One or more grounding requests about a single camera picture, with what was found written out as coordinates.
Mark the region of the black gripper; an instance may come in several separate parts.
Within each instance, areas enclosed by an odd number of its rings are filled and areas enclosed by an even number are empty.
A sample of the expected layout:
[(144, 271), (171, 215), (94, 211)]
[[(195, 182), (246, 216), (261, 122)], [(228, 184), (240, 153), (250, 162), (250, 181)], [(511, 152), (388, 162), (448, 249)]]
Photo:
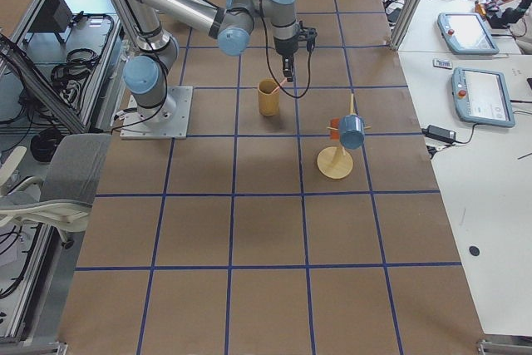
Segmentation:
[(306, 27), (302, 21), (294, 21), (285, 25), (273, 25), (273, 39), (276, 52), (282, 56), (283, 76), (293, 81), (294, 58), (299, 43), (305, 42), (306, 49), (312, 53), (315, 48), (317, 29)]

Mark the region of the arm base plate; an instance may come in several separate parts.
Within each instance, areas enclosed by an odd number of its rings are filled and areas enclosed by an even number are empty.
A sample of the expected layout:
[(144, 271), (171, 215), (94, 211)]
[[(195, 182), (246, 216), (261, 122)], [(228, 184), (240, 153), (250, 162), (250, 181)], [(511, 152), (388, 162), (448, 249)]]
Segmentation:
[(126, 113), (120, 137), (123, 140), (185, 139), (187, 137), (190, 108), (193, 98), (192, 86), (170, 86), (162, 109), (139, 108), (130, 95), (128, 107), (134, 112)]

